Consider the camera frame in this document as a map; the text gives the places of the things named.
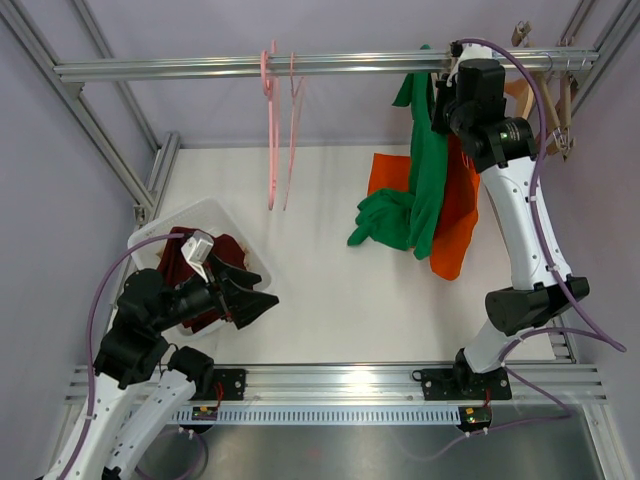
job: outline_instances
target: white table surface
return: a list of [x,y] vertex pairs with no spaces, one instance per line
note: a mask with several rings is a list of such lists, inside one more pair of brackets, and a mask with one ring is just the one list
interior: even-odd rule
[[[511,285],[507,251],[484,188],[479,221],[460,277],[449,282],[370,239],[347,247],[366,196],[375,152],[407,146],[300,147],[289,205],[282,211],[288,148],[281,150],[278,199],[267,209],[266,148],[181,150],[160,216],[203,197],[223,203],[273,267],[280,304],[252,325],[185,343],[217,363],[451,361],[485,322],[484,297]],[[520,345],[514,360],[552,360],[546,335]]]

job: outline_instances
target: dark red cloth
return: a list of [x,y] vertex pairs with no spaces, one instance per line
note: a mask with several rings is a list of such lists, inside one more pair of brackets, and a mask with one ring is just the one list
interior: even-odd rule
[[[195,231],[195,228],[186,227],[173,227],[171,229],[171,233],[191,234]],[[167,240],[167,244],[164,247],[164,252],[162,253],[160,265],[158,265],[157,270],[164,277],[166,284],[171,287],[175,287],[185,280],[188,280],[195,274],[193,269],[184,260],[182,251],[180,250],[187,240],[188,237],[172,238]],[[240,247],[238,242],[230,235],[223,234],[219,237],[213,237],[211,253],[229,265],[241,268],[242,270],[247,269],[244,266],[244,250],[242,250],[242,247]],[[220,316],[220,312],[212,310],[194,319],[184,321],[182,325],[185,328],[191,328],[191,331],[196,333],[208,325],[211,325],[218,320]]]

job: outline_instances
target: orange cloth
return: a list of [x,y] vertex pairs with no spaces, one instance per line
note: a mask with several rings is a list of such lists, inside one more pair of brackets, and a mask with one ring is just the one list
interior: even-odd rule
[[[480,176],[473,163],[465,158],[460,140],[449,135],[447,183],[430,257],[431,270],[446,280],[455,280],[460,275],[473,228],[478,222]],[[381,188],[408,191],[410,168],[409,157],[375,153],[367,195]]]
[[460,140],[454,135],[449,135],[448,158],[444,202],[429,260],[433,273],[445,280],[455,280],[478,222],[480,175],[462,153]]
[[381,188],[408,192],[410,168],[411,159],[409,157],[374,153],[367,195],[371,195]]

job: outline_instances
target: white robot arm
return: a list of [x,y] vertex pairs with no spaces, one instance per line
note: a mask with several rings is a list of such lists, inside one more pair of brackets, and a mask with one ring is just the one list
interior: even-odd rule
[[504,68],[481,48],[474,47],[471,55],[481,58],[469,58],[464,52],[461,44],[452,44],[452,53],[461,55],[461,61],[455,76],[445,75],[436,82],[432,128],[458,136],[462,150],[473,160],[495,207],[511,260],[512,286],[487,294],[489,318],[471,344],[458,352],[453,369],[422,370],[419,380],[425,398],[483,400],[490,388],[494,398],[508,399],[511,392],[500,358],[504,348],[569,308],[550,269],[559,273],[578,300],[589,293],[589,284],[572,275],[562,256],[538,185],[535,202],[554,264],[545,260],[528,198],[537,147],[526,120],[504,115]]
[[183,347],[171,356],[155,392],[123,426],[142,385],[169,348],[161,332],[214,309],[240,329],[278,303],[276,296],[251,290],[262,280],[260,275],[225,264],[210,254],[212,246],[213,239],[202,232],[188,239],[182,254],[196,274],[175,288],[152,269],[135,272],[126,280],[112,328],[102,339],[93,365],[95,400],[88,430],[89,399],[44,480],[63,475],[77,480],[129,479],[179,406],[195,392],[217,398],[212,388],[213,360]]

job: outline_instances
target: pink hanger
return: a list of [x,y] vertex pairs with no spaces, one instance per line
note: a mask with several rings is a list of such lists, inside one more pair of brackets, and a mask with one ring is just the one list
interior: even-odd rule
[[[289,201],[289,189],[291,188],[291,172],[293,171],[293,160],[296,156],[296,142],[298,139],[298,125],[300,124],[300,114],[302,113],[302,101],[304,100],[304,91],[307,85],[306,77],[302,77],[298,82],[298,86],[293,81],[293,58],[295,54],[291,54],[289,62],[289,79],[291,80],[291,136],[289,138],[289,178],[287,180],[287,193],[284,198],[284,207],[287,209]],[[300,95],[300,102],[296,104],[296,98]]]
[[[276,41],[271,41],[271,53],[277,52]],[[280,156],[280,81],[276,76],[267,76],[269,54],[260,54],[260,78],[262,91],[269,101],[269,210],[273,210],[276,199],[278,159]]]

